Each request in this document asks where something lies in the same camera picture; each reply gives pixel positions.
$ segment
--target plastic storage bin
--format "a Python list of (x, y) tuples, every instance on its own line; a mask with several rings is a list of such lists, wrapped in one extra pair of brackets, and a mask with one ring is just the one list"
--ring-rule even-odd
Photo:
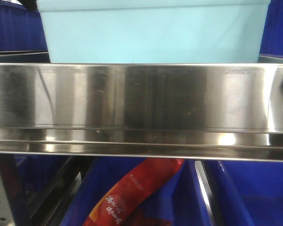
[(27, 157), (15, 156), (15, 160), (23, 188), (26, 191), (26, 181), (27, 181), (27, 173), (28, 173)]
[[(60, 225), (81, 226), (105, 193), (142, 160), (143, 158), (97, 158)], [(143, 210), (145, 217), (172, 221), (173, 226), (211, 225), (200, 194), (194, 161), (190, 160), (138, 209)]]
[(40, 192), (66, 161), (67, 156), (15, 156), (19, 175), (27, 191)]
[(283, 0), (269, 5), (260, 53), (283, 56)]
[(0, 0), (0, 51), (47, 50), (39, 12)]
[(283, 163), (210, 161), (228, 226), (283, 226)]
[(53, 63), (254, 63), (270, 0), (38, 0)]

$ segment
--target light blue bin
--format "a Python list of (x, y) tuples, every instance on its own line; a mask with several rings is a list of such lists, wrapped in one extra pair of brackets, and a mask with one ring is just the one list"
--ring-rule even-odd
[(270, 0), (38, 0), (54, 63), (254, 63)]

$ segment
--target metal shelving rack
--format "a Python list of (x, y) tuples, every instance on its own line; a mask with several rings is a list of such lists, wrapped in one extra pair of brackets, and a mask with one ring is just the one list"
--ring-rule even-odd
[(29, 225), (11, 153), (283, 161), (283, 65), (0, 64), (0, 225)]

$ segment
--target red sausage package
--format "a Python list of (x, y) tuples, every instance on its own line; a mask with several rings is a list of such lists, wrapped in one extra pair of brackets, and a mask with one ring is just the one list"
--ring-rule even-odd
[[(140, 203), (178, 172), (183, 162), (183, 159), (145, 159), (104, 195), (83, 226), (120, 226)], [(138, 210), (132, 217), (132, 222), (137, 218), (142, 218), (144, 222), (153, 222), (144, 218)]]

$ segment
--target blue storage crate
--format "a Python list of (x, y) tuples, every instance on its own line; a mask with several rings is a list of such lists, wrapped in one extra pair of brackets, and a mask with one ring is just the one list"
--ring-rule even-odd
[(42, 191), (67, 158), (67, 156), (51, 155), (15, 156), (17, 165), (25, 159), (25, 164), (18, 166), (25, 190)]
[(27, 157), (25, 156), (16, 156), (16, 166), (18, 169), (18, 174), (20, 176), (23, 189), (26, 191), (26, 181), (27, 181)]
[(228, 226), (283, 226), (283, 163), (210, 161)]
[[(98, 157), (86, 174), (60, 225), (81, 226), (106, 192), (143, 160)], [(186, 161), (169, 182), (138, 208), (144, 210), (146, 217), (170, 220), (173, 226), (211, 225), (200, 195), (200, 186), (192, 160)]]
[(260, 53), (283, 56), (283, 0), (269, 5)]
[(0, 51), (47, 50), (39, 12), (0, 0)]

